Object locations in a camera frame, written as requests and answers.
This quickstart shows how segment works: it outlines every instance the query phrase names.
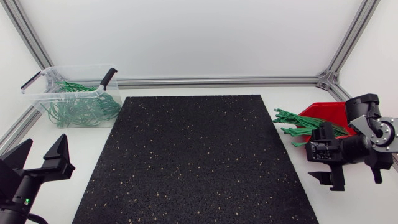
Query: red plastic tray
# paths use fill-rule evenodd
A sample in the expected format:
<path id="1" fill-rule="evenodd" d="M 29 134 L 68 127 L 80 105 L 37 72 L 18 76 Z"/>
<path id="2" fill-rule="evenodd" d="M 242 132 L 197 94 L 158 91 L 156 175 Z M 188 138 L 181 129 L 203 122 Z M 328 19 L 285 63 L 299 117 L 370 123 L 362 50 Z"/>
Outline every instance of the red plastic tray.
<path id="1" fill-rule="evenodd" d="M 344 102 L 313 103 L 299 115 L 324 119 L 344 127 L 350 135 L 356 134 L 352 128 L 348 127 Z M 307 142 L 310 140 L 311 136 L 304 135 L 303 138 L 304 141 Z"/>

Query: black wire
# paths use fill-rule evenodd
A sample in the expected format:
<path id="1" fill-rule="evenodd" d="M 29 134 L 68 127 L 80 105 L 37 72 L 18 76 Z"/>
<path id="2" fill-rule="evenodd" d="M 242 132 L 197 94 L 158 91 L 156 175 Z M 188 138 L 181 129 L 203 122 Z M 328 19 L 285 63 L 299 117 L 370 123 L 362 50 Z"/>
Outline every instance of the black wire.
<path id="1" fill-rule="evenodd" d="M 368 121 L 368 125 L 369 127 L 372 129 L 373 133 L 379 138 L 382 136 L 382 132 L 381 130 L 377 127 L 377 123 L 375 122 L 374 119 L 376 119 L 377 117 L 374 116 L 374 110 L 376 109 L 376 104 L 375 102 L 371 102 L 369 104 L 369 109 L 368 109 L 368 113 L 366 116 L 366 119 Z"/>
<path id="2" fill-rule="evenodd" d="M 44 218 L 42 218 L 38 215 L 35 215 L 35 214 L 29 214 L 27 216 L 27 219 L 29 219 L 30 221 L 36 222 L 38 224 L 49 224 L 49 223 L 47 223 L 47 221 L 45 221 Z"/>

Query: plastic bin handle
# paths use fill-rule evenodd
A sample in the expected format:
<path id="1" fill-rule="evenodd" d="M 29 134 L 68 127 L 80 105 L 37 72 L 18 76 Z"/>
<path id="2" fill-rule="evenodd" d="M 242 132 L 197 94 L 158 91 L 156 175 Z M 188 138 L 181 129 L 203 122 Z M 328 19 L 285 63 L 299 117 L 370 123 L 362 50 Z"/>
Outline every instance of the plastic bin handle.
<path id="1" fill-rule="evenodd" d="M 37 72 L 36 75 L 34 75 L 32 78 L 30 78 L 30 80 L 28 80 L 25 84 L 23 84 L 21 86 L 21 90 L 25 90 L 30 84 L 32 84 L 32 82 L 39 77 L 40 73 L 41 71 Z"/>
<path id="2" fill-rule="evenodd" d="M 108 85 L 109 81 L 111 81 L 113 75 L 118 72 L 116 69 L 111 68 L 109 69 L 109 71 L 107 72 L 107 74 L 105 75 L 105 77 L 102 79 L 101 81 L 101 85 L 104 86 L 104 90 L 106 90 L 106 86 Z"/>

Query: bundle of green cable ties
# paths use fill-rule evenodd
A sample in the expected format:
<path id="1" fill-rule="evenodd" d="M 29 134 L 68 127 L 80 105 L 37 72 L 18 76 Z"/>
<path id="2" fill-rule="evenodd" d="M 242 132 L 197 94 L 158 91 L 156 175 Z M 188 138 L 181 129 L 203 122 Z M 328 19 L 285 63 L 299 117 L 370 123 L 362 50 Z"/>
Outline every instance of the bundle of green cable ties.
<path id="1" fill-rule="evenodd" d="M 279 114 L 276 115 L 277 119 L 273 120 L 272 122 L 302 126 L 302 128 L 281 128 L 284 134 L 289 134 L 291 136 L 312 135 L 312 130 L 319 128 L 319 126 L 325 122 L 324 119 L 300 116 L 290 113 L 288 111 L 284 111 L 282 109 L 274 109 L 274 111 L 279 112 Z M 344 129 L 344 127 L 336 124 L 332 125 L 335 136 L 343 136 L 349 134 Z M 292 142 L 292 144 L 297 147 L 306 144 L 306 142 Z"/>
<path id="2" fill-rule="evenodd" d="M 77 83 L 57 82 L 58 92 L 95 91 L 96 87 L 85 87 Z M 109 121 L 119 114 L 121 105 L 107 93 L 94 98 L 53 100 L 46 108 L 49 120 L 59 128 L 76 126 L 97 126 L 104 121 Z"/>

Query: white wall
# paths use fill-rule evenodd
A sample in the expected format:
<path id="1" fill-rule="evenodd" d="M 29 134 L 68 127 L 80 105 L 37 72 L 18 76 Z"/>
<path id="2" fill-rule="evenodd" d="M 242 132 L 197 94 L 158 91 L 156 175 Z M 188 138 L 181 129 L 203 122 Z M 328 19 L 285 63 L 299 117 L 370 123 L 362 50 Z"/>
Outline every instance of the white wall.
<path id="1" fill-rule="evenodd" d="M 56 65 L 118 77 L 314 76 L 362 0 L 21 0 Z"/>
<path id="2" fill-rule="evenodd" d="M 30 105 L 19 99 L 20 87 L 40 68 L 2 6 L 0 30 L 0 136 L 3 136 Z"/>
<path id="3" fill-rule="evenodd" d="M 398 117 L 398 1 L 382 0 L 341 70 L 352 96 L 379 95 L 383 116 Z"/>

